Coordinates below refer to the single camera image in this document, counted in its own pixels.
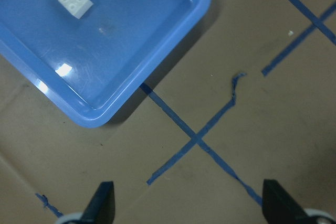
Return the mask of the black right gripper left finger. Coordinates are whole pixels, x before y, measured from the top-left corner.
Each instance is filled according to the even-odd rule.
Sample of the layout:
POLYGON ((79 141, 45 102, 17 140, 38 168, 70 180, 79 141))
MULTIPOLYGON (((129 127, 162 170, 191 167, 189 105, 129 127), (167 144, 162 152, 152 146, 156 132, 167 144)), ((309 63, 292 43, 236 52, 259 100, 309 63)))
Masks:
POLYGON ((80 218, 80 223, 110 224, 114 222, 114 218, 114 184, 112 181, 102 182, 84 210, 80 218))

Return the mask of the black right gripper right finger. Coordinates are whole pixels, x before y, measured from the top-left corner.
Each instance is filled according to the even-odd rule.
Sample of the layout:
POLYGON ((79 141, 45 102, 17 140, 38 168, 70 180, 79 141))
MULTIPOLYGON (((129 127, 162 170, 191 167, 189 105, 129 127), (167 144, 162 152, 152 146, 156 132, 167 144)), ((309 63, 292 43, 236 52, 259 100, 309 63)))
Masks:
POLYGON ((274 179, 265 179, 262 189, 263 215, 268 223, 317 223, 274 179))

